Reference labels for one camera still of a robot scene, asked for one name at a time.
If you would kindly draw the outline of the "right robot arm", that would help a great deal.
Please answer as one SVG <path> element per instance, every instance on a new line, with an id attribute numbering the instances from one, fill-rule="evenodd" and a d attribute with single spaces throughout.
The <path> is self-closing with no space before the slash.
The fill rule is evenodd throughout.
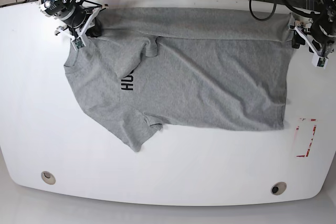
<path id="1" fill-rule="evenodd" d="M 84 47 L 88 37 L 102 35 L 102 24 L 97 16 L 107 8 L 107 5 L 89 0 L 39 0 L 40 11 L 63 24 L 56 28 L 55 35 L 69 37 L 75 49 Z"/>

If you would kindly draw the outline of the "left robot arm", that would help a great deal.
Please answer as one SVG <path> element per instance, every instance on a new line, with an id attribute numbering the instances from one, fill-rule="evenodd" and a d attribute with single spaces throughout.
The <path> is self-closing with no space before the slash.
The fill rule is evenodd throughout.
<path id="1" fill-rule="evenodd" d="M 329 54 L 335 51 L 335 0 L 311 0 L 317 9 L 309 12 L 293 7 L 287 0 L 282 0 L 292 13 L 309 20 L 309 24 L 296 22 L 293 31 L 292 48 L 308 46 L 313 54 L 316 66 L 326 65 Z"/>

